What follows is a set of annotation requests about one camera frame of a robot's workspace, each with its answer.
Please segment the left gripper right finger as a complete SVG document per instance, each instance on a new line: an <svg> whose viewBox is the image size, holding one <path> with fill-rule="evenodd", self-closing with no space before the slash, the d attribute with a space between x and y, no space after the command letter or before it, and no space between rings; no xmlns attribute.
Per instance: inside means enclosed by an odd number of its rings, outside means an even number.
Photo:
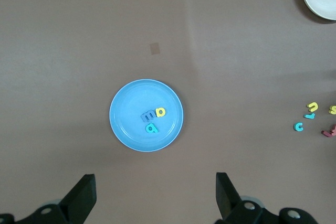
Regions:
<svg viewBox="0 0 336 224"><path fill-rule="evenodd" d="M242 199L227 173L216 173L216 202L221 219L216 223L317 223L298 208L282 208L278 215L251 198Z"/></svg>

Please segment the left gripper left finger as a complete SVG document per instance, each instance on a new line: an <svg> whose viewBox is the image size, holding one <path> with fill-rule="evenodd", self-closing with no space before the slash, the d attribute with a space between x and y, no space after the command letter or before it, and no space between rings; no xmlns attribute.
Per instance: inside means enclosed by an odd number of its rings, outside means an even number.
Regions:
<svg viewBox="0 0 336 224"><path fill-rule="evenodd" d="M95 175L86 174L59 203L44 205L17 223L84 223L96 202Z"/></svg>

